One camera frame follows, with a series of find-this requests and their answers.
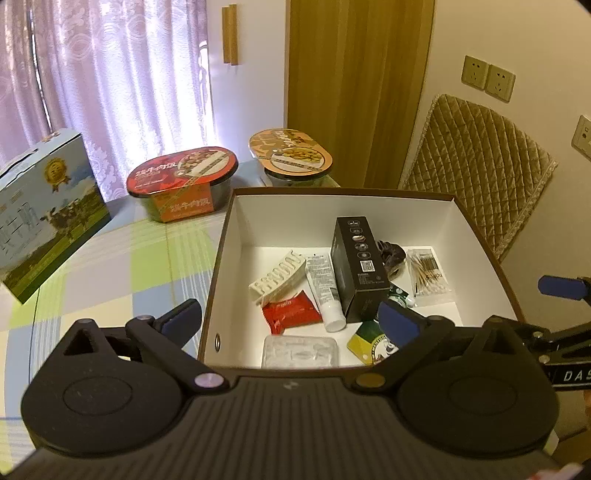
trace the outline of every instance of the cardboard box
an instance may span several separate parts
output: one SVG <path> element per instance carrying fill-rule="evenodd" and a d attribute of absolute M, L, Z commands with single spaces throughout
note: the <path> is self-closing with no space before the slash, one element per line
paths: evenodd
<path fill-rule="evenodd" d="M 82 136 L 52 133 L 0 172 L 0 281 L 25 302 L 110 219 Z"/>
<path fill-rule="evenodd" d="M 291 250 L 330 254 L 336 219 L 344 216 L 366 217 L 380 240 L 435 249 L 455 301 L 421 307 L 416 309 L 419 313 L 441 314 L 465 326 L 480 326 L 493 314 L 523 320 L 501 266 L 451 195 L 371 189 L 236 189 L 217 251 L 198 358 L 220 372 L 260 369 L 270 329 L 248 285 Z M 406 269 L 396 285 L 411 290 Z M 306 279 L 293 293 L 301 290 L 312 298 Z M 286 329 L 283 335 L 329 336 L 338 344 L 341 367 L 367 368 L 347 348 L 360 325 L 348 323 L 340 332 L 327 333 L 318 323 Z"/>
<path fill-rule="evenodd" d="M 347 323 L 374 320 L 390 282 L 366 217 L 339 217 L 330 249 Z"/>

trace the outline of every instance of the green packet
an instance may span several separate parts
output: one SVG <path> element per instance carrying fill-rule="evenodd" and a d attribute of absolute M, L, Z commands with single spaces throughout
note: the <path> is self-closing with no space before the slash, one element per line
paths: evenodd
<path fill-rule="evenodd" d="M 390 292 L 388 293 L 388 298 L 408 309 L 415 306 L 413 296 L 397 285 L 394 285 L 392 282 L 390 282 Z"/>
<path fill-rule="evenodd" d="M 377 364 L 398 350 L 375 320 L 363 322 L 347 342 L 347 348 L 365 365 Z"/>

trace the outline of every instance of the checkered tablecloth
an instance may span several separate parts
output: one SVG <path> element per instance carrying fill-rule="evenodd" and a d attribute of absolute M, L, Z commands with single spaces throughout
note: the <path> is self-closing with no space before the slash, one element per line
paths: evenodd
<path fill-rule="evenodd" d="M 241 165 L 233 185 L 262 185 L 255 164 Z M 113 220 L 26 303 L 0 284 L 0 472 L 34 449 L 21 420 L 21 398 L 73 322 L 92 318 L 102 327 L 123 326 L 139 314 L 158 317 L 189 298 L 205 307 L 225 210 L 169 224 L 149 220 L 131 197 L 110 203 L 109 210 Z M 195 357 L 200 334 L 184 347 Z"/>

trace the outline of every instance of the wooden door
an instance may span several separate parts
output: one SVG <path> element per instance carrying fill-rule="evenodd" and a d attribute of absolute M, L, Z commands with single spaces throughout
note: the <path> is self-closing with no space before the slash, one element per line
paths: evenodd
<path fill-rule="evenodd" d="M 346 187 L 397 188 L 434 0 L 291 0 L 287 126 L 333 156 Z"/>

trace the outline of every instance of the curtain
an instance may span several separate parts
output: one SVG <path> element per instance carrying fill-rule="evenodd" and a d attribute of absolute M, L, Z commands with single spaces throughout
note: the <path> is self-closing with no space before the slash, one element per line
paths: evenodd
<path fill-rule="evenodd" d="M 48 134 L 25 3 L 0 1 L 0 171 Z"/>
<path fill-rule="evenodd" d="M 32 13 L 51 126 L 82 133 L 105 200 L 145 160 L 215 143 L 205 0 L 32 0 Z"/>

